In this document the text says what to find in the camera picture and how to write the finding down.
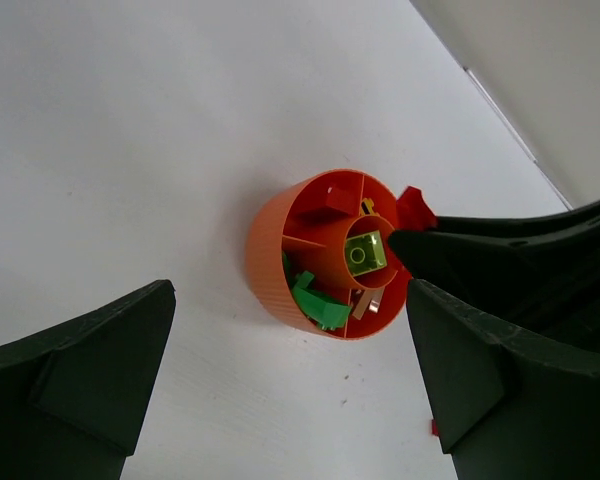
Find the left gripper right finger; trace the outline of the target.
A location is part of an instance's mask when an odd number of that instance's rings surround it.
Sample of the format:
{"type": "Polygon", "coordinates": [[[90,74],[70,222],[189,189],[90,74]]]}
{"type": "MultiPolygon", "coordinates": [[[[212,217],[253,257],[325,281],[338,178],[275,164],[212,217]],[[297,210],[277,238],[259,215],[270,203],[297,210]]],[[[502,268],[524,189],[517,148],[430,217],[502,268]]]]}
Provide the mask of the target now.
{"type": "Polygon", "coordinates": [[[600,354],[424,280],[407,313],[444,453],[460,479],[600,479],[600,354]]]}

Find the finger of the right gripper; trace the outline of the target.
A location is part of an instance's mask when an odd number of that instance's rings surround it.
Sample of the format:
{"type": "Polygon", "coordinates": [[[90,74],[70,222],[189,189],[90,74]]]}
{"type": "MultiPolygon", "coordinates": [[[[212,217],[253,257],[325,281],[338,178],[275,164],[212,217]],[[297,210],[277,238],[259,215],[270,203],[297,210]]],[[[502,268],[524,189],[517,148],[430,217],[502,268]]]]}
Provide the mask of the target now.
{"type": "Polygon", "coordinates": [[[524,237],[399,230],[389,246],[407,270],[517,325],[551,325],[600,287],[600,228],[524,237]]]}
{"type": "Polygon", "coordinates": [[[548,216],[439,217],[419,233],[428,250],[594,250],[600,248],[600,200],[548,216]]]}

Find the lime curved lego brick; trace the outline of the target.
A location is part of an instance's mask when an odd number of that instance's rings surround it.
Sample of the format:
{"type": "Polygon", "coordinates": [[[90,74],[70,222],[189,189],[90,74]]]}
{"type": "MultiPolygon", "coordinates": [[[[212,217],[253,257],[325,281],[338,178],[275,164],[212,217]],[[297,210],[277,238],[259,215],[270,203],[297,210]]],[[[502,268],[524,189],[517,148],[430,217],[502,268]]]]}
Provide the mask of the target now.
{"type": "Polygon", "coordinates": [[[379,230],[347,238],[344,253],[348,270],[354,277],[384,269],[388,265],[379,230]]]}

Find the orange round divided container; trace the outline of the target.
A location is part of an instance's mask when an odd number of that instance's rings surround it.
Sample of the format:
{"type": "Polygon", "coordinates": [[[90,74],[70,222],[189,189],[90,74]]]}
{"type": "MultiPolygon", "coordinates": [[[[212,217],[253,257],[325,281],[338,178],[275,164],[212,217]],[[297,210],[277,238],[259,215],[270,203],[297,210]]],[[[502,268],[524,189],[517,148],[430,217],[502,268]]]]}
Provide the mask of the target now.
{"type": "Polygon", "coordinates": [[[293,328],[338,340],[375,335],[403,312],[411,276],[392,260],[384,269],[354,277],[347,267],[344,245],[350,236],[375,230],[386,239],[397,226],[396,197],[375,177],[348,169],[318,174],[276,194],[256,214],[245,248],[249,287],[268,313],[293,328]],[[330,184],[355,195],[356,216],[307,222],[293,214],[294,203],[305,189],[330,184]],[[375,215],[360,214],[363,198],[373,200],[375,215]],[[366,312],[360,320],[349,317],[345,326],[335,331],[321,330],[294,302],[285,279],[282,252],[294,267],[312,272],[329,294],[349,305],[355,292],[383,289],[379,311],[366,312]]]}

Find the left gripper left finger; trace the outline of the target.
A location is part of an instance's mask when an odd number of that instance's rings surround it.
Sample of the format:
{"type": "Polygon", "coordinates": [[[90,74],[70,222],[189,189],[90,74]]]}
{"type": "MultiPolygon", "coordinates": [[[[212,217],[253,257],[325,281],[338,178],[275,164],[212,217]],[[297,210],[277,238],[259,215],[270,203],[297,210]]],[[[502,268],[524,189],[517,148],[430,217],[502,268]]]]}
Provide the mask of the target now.
{"type": "Polygon", "coordinates": [[[156,280],[0,346],[0,479],[118,479],[135,453],[176,308],[156,280]]]}

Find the brown lego brick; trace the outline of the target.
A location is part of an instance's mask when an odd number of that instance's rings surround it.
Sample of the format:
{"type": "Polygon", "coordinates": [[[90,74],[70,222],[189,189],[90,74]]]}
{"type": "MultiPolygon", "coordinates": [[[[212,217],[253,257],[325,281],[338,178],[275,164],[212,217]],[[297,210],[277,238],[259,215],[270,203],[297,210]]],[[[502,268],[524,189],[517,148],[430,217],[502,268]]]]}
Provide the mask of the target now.
{"type": "Polygon", "coordinates": [[[383,289],[364,290],[358,297],[351,316],[360,320],[366,312],[377,313],[384,294],[383,289]]]}

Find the green long lego brick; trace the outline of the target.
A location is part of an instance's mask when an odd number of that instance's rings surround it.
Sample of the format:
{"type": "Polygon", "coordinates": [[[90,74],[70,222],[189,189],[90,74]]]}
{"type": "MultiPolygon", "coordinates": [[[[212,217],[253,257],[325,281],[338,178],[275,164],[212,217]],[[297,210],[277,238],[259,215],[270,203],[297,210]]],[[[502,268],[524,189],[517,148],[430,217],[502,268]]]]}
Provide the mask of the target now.
{"type": "Polygon", "coordinates": [[[323,331],[343,328],[352,307],[329,294],[312,272],[294,267],[286,252],[281,258],[292,298],[304,316],[323,331]]]}

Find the yellow small lego brick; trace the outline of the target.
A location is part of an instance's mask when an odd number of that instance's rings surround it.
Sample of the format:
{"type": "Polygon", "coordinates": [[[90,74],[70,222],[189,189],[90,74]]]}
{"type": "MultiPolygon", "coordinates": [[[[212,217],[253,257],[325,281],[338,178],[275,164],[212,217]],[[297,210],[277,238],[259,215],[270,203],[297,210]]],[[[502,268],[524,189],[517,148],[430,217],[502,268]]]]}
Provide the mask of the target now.
{"type": "Polygon", "coordinates": [[[371,198],[363,198],[360,204],[361,215],[375,215],[374,202],[371,198]]]}

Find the yellow red lego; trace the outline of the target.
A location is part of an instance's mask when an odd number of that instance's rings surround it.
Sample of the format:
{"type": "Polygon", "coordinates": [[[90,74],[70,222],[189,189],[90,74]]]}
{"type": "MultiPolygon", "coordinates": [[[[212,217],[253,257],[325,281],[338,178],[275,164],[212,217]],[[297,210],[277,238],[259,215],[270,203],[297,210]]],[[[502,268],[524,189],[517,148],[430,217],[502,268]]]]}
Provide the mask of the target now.
{"type": "Polygon", "coordinates": [[[357,215],[355,195],[334,184],[305,189],[293,206],[293,214],[304,221],[320,222],[357,215]]]}

